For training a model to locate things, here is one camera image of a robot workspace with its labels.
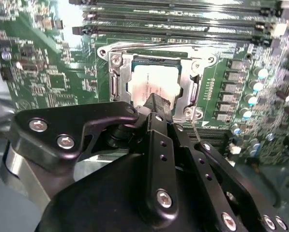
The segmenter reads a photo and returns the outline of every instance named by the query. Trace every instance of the robotic arm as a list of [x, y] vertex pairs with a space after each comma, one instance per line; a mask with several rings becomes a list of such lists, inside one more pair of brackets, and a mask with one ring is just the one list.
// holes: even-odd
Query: robotic arm
[[[193, 145], [152, 94], [125, 102], [22, 111], [1, 176], [43, 212], [36, 232], [282, 232], [287, 224], [209, 143]], [[129, 154], [75, 182], [74, 166], [117, 148]]]

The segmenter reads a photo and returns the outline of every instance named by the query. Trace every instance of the mounting hole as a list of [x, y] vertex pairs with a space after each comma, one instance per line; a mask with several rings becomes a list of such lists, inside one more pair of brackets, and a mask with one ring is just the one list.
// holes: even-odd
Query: mounting hole
[[133, 108], [131, 108], [130, 106], [127, 106], [127, 107], [126, 107], [126, 111], [127, 111], [128, 113], [130, 113], [130, 114], [134, 114], [134, 113], [136, 112], [136, 110], [133, 109]]
[[252, 54], [246, 54], [246, 55], [245, 55], [245, 58], [246, 58], [246, 59], [252, 59]]
[[167, 144], [166, 144], [164, 141], [161, 141], [161, 142], [160, 142], [160, 145], [163, 146], [163, 147], [166, 147], [166, 146], [167, 146]]
[[210, 64], [212, 64], [212, 63], [214, 62], [214, 57], [209, 57], [209, 58], [208, 58], [208, 62], [209, 62]]
[[210, 175], [206, 174], [206, 178], [207, 180], [212, 181], [212, 177], [210, 177]]
[[102, 49], [102, 50], [99, 51], [99, 54], [104, 57], [106, 55], [106, 51]]
[[158, 121], [161, 121], [161, 122], [164, 120], [164, 119], [163, 119], [162, 117], [160, 117], [159, 115], [156, 115], [155, 118], [156, 118]]
[[159, 158], [160, 158], [162, 161], [165, 161], [165, 162], [167, 161], [167, 157], [164, 156], [164, 155], [160, 155]]

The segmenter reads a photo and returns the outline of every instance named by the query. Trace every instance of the motherboard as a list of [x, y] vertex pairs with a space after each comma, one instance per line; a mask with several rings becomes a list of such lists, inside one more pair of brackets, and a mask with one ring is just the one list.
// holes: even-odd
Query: motherboard
[[289, 162], [289, 0], [0, 0], [17, 110], [151, 93], [229, 159]]

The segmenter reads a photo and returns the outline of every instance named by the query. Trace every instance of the chip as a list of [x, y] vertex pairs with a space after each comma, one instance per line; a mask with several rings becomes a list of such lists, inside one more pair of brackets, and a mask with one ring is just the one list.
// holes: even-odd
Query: chip
[[151, 93], [156, 93], [170, 101], [173, 109], [176, 97], [180, 94], [179, 70], [176, 67], [161, 65], [137, 65], [128, 82], [128, 92], [134, 106], [144, 105]]
[[274, 117], [269, 117], [267, 119], [267, 123], [273, 123], [275, 121], [275, 118]]
[[251, 136], [248, 135], [248, 134], [246, 134], [246, 135], [243, 136], [243, 139], [244, 139], [244, 140], [249, 140], [250, 138], [251, 138]]
[[223, 94], [221, 95], [221, 100], [222, 100], [223, 102], [232, 102], [232, 101], [233, 101], [233, 98], [234, 98], [233, 94], [223, 93]]
[[228, 118], [228, 115], [227, 115], [227, 114], [224, 114], [224, 113], [217, 113], [215, 118], [216, 118], [216, 120], [218, 120], [218, 121], [223, 121], [223, 122], [225, 122], [225, 121], [227, 120], [227, 118]]
[[224, 84], [223, 90], [226, 92], [233, 93], [236, 91], [237, 85], [236, 84]]
[[231, 108], [231, 106], [229, 104], [220, 104], [218, 107], [218, 110], [227, 112], [230, 110], [230, 108]]
[[242, 76], [243, 75], [240, 72], [227, 72], [226, 73], [226, 79], [229, 81], [239, 81]]
[[259, 105], [264, 105], [267, 102], [267, 98], [260, 98], [259, 99]]
[[241, 60], [230, 60], [229, 63], [228, 63], [228, 66], [231, 69], [236, 69], [236, 70], [243, 69], [243, 65], [244, 65], [244, 63]]

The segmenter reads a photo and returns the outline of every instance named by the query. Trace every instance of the screw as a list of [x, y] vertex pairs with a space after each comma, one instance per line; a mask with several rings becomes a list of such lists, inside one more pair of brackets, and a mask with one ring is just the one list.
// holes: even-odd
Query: screw
[[268, 135], [266, 136], [266, 139], [267, 139], [269, 142], [273, 141], [273, 140], [274, 140], [274, 134], [272, 134], [272, 133], [268, 134]]
[[193, 113], [193, 111], [192, 111], [191, 108], [186, 108], [186, 109], [184, 110], [184, 114], [185, 114], [185, 116], [186, 116], [187, 118], [191, 118], [191, 117], [192, 117], [192, 113]]
[[232, 217], [228, 213], [222, 214], [222, 219], [225, 225], [230, 229], [231, 231], [236, 231], [237, 225], [236, 222], [232, 219]]
[[179, 131], [183, 131], [183, 128], [180, 125], [177, 125]]
[[1, 58], [5, 61], [9, 61], [12, 59], [12, 55], [10, 52], [3, 51], [1, 52]]
[[160, 117], [159, 115], [156, 115], [155, 118], [156, 118], [158, 121], [161, 121], [161, 122], [163, 121], [163, 118]]
[[264, 219], [265, 219], [266, 224], [269, 226], [269, 228], [272, 230], [275, 230], [274, 222], [266, 215], [264, 216]]
[[198, 64], [197, 61], [195, 61], [195, 62], [192, 64], [192, 71], [195, 72], [199, 67], [200, 67], [200, 65]]
[[205, 148], [206, 150], [208, 150], [208, 151], [211, 150], [211, 148], [210, 148], [210, 146], [209, 146], [208, 144], [203, 144], [203, 145], [204, 145], [204, 148]]
[[57, 144], [63, 149], [71, 149], [74, 147], [75, 142], [68, 135], [61, 135], [57, 139]]
[[118, 67], [122, 63], [122, 58], [117, 55], [114, 55], [111, 57], [111, 62], [115, 67]]
[[36, 132], [44, 132], [47, 129], [47, 124], [40, 119], [35, 119], [30, 121], [29, 128]]
[[157, 192], [157, 201], [161, 204], [164, 208], [170, 208], [172, 205], [172, 199], [168, 193], [165, 191], [158, 191]]
[[284, 221], [282, 221], [281, 218], [275, 217], [276, 222], [284, 229], [285, 231], [288, 229], [287, 226], [285, 225]]

